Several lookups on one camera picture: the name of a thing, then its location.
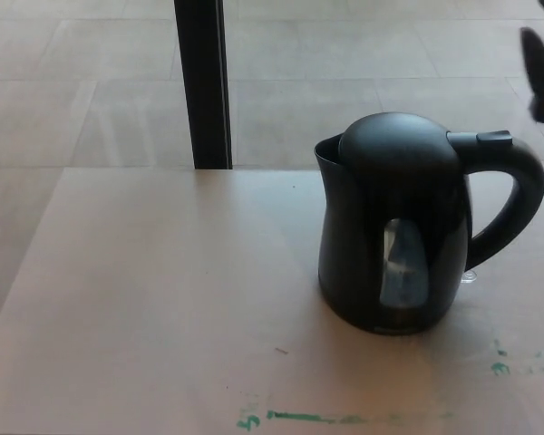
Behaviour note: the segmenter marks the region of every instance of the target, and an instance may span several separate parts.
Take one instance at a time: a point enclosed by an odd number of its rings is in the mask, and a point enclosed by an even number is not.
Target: grout line
[[[98,90],[99,90],[99,82],[95,82],[94,89],[92,90],[92,94],[91,94],[91,99],[89,100],[89,106],[87,107],[87,110],[84,113],[83,122],[81,122],[81,128],[79,129],[79,134],[76,135],[76,139],[74,140],[73,150],[72,152],[70,152],[71,156],[67,161],[66,167],[71,166],[73,164],[74,158],[76,156],[77,148],[79,146],[79,143],[81,143],[81,137],[83,136],[84,125],[86,124],[87,119],[89,118],[89,115],[91,114],[92,102],[94,101],[94,96],[96,95]]]
[[[121,19],[125,19],[125,11],[127,10],[127,4],[129,3],[129,0],[125,0],[125,3],[123,4],[123,8],[121,10]]]
[[[435,65],[435,62],[433,61],[433,58],[432,58],[431,54],[429,53],[429,50],[427,49],[427,45],[425,44],[425,41],[423,40],[423,38],[419,34],[419,30],[417,29],[417,26],[415,25],[415,23],[411,23],[411,27],[412,27],[413,31],[415,32],[415,35],[417,36],[417,39],[419,40],[419,43],[421,44],[421,47],[425,51],[425,55],[427,56],[427,60],[432,65],[433,70],[437,74],[437,77],[441,78],[442,75],[439,74],[439,70],[437,69],[437,66]]]

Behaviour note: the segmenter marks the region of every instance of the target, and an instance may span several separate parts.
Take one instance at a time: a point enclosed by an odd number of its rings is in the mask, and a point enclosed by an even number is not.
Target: black metal post
[[[174,0],[196,169],[231,169],[222,0]]]

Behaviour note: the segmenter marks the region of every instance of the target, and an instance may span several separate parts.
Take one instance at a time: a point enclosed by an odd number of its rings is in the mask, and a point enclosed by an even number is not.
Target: black kettle
[[[452,133],[416,115],[379,113],[315,154],[326,193],[323,295],[347,322],[378,334],[437,323],[463,272],[508,245],[544,196],[542,164],[508,131]],[[486,170],[510,174],[514,187],[472,237],[467,175]]]

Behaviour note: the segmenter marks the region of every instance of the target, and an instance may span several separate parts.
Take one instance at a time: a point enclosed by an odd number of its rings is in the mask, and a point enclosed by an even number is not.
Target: light wooden tabletop
[[[476,227],[509,193],[472,179]],[[66,169],[0,316],[0,433],[544,434],[544,203],[428,333],[317,288],[315,171]]]

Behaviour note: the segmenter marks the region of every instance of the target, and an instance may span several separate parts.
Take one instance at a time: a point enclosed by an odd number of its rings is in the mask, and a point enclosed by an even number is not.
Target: green marker stain
[[[358,415],[346,415],[338,422],[340,424],[363,424],[368,423],[369,421],[359,417]]]
[[[258,427],[260,425],[260,419],[256,415],[250,415],[246,421],[238,421],[236,426],[250,432],[252,430],[252,423],[254,423],[254,426]]]
[[[269,420],[282,419],[282,420],[296,420],[296,421],[314,421],[316,423],[328,423],[334,424],[336,419],[326,419],[318,414],[295,414],[293,412],[276,412],[268,411],[267,416]]]
[[[293,412],[277,412],[268,411],[267,416],[269,420],[294,420],[294,421],[310,421],[314,423],[326,423],[326,424],[363,424],[368,420],[358,415],[345,415],[343,417],[323,417],[319,414],[302,414]]]
[[[500,376],[501,374],[510,374],[510,367],[508,367],[503,362],[496,362],[492,364],[491,370],[496,376]]]

